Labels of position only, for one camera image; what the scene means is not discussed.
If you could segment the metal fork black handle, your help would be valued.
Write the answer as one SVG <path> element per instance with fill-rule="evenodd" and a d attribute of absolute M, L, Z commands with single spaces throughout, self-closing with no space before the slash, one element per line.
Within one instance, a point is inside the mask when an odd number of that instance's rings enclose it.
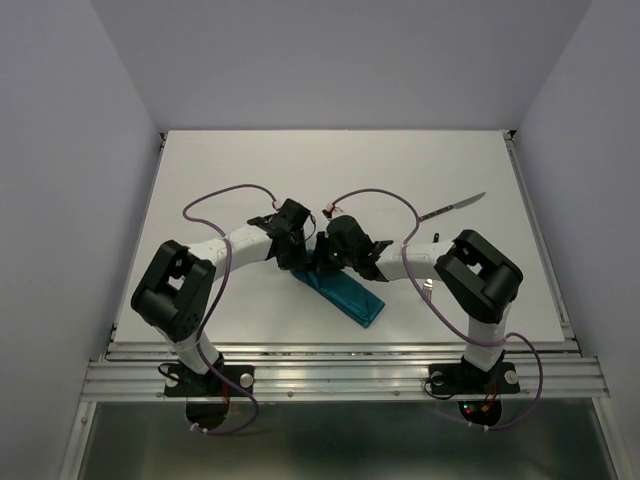
<path fill-rule="evenodd" d="M 434 284 L 432 279 L 425 279 L 422 283 L 422 286 L 421 286 L 422 297 L 426 303 L 429 303 L 432 301 L 433 287 L 434 287 Z"/>

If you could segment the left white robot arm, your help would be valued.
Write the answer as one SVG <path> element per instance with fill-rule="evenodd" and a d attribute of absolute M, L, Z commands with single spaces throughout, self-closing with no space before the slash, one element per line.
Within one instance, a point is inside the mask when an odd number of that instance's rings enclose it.
<path fill-rule="evenodd" d="M 227 284 L 231 272 L 271 259 L 283 270 L 304 269 L 310 217 L 309 209 L 287 199 L 273 214 L 249 219 L 229 234 L 192 245 L 168 240 L 156 251 L 131 307 L 164 337 L 199 393 L 213 393 L 222 384 L 221 355 L 203 332 L 214 283 Z"/>

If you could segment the teal cloth napkin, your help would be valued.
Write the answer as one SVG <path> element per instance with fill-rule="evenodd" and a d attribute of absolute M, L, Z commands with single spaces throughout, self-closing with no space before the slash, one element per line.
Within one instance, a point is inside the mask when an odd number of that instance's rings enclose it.
<path fill-rule="evenodd" d="M 369 328 L 386 307 L 382 299 L 343 271 L 306 269 L 292 270 L 291 274 L 362 328 Z"/>

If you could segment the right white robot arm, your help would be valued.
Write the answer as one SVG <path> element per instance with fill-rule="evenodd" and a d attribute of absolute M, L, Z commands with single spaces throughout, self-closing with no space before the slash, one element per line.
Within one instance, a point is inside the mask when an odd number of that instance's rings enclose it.
<path fill-rule="evenodd" d="M 482 390 L 496 378 L 507 341 L 506 319 L 517 297 L 523 273 L 510 259 L 474 230 L 435 243 L 410 238 L 372 240 L 349 215 L 332 219 L 317 235 L 312 264 L 323 274 L 349 268 L 372 282 L 407 279 L 440 322 L 466 343 L 460 378 Z M 462 332 L 435 306 L 418 283 L 442 283 L 467 315 Z"/>

